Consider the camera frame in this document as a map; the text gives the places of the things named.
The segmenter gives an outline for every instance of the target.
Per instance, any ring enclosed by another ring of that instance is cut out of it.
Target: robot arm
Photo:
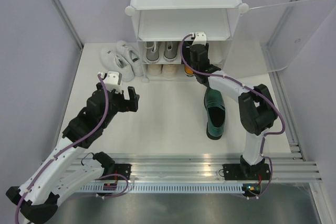
[[[196,33],[193,43],[185,42],[182,52],[185,61],[194,69],[197,81],[209,88],[218,90],[229,96],[239,105],[240,121],[246,130],[245,150],[240,158],[240,165],[235,167],[238,171],[225,176],[225,180],[254,180],[255,174],[265,174],[268,165],[261,156],[264,134],[269,131],[278,115],[273,108],[261,97],[247,88],[264,95],[273,103],[268,88],[260,84],[256,87],[237,85],[219,67],[210,64],[208,59],[208,44],[205,33]]]
[[[21,202],[20,211],[32,223],[45,223],[55,214],[57,208],[83,185],[102,175],[114,172],[114,160],[101,152],[94,154],[93,160],[88,164],[62,179],[71,163],[102,135],[103,130],[118,112],[136,112],[138,110],[139,95],[135,93],[134,87],[128,87],[130,100],[124,99],[120,87],[121,75],[118,72],[109,71],[99,74],[107,89],[109,105],[101,126],[84,141],[75,144],[79,139],[88,135],[104,115],[105,93],[102,84],[98,83],[97,90],[87,100],[87,106],[69,122],[56,147],[36,173],[20,187],[11,187],[6,192],[7,197],[16,205],[26,193]],[[71,144],[73,145],[71,148],[59,155],[61,150]],[[27,190],[36,177],[38,178],[33,186]]]

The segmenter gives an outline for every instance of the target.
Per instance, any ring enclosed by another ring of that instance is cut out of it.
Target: white round knob
[[[244,3],[238,6],[238,10],[240,14],[244,14],[244,13],[247,13],[248,10],[250,10],[250,7],[248,6],[248,4]]]
[[[134,7],[133,6],[128,6],[128,7],[126,7],[125,8],[125,13],[126,13],[126,15],[128,15],[128,16],[133,16],[134,15],[134,13],[135,13],[135,9],[134,9]]]

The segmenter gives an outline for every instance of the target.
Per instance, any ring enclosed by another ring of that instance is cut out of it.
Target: orange shoe
[[[186,65],[184,65],[184,72],[185,72],[185,75],[188,76],[188,77],[193,77],[194,76],[194,72],[189,67],[187,67]]]

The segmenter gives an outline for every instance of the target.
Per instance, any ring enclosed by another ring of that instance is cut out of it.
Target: gray floor
[[[303,187],[271,185],[259,200],[231,195],[128,194],[102,201],[65,202],[49,224],[315,224],[321,223],[312,196]]]

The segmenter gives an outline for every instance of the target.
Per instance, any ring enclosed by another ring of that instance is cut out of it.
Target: black wire
[[[86,158],[89,154],[92,154],[92,155],[94,156],[94,153],[93,153],[93,152],[90,152],[90,153],[86,154],[86,156],[85,156],[84,158]]]
[[[224,174],[224,169],[220,169],[220,170],[218,171],[218,175],[219,175],[220,177],[224,178],[224,176],[222,176],[222,175],[220,174],[220,171],[223,171],[223,174]]]

